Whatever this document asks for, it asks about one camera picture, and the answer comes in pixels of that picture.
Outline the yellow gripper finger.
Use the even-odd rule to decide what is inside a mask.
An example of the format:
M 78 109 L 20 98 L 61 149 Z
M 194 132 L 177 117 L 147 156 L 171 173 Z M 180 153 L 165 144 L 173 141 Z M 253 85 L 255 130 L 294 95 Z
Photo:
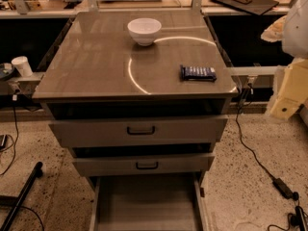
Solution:
M 308 100 L 308 60 L 296 60 L 284 68 L 282 83 L 269 115 L 289 119 Z

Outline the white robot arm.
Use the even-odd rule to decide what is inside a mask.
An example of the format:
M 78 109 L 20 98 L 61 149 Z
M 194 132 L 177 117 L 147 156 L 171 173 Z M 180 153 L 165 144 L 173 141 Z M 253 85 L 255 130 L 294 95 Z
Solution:
M 269 114 L 289 119 L 308 98 L 308 0 L 297 0 L 289 10 L 282 49 L 295 61 L 284 69 L 283 80 Z

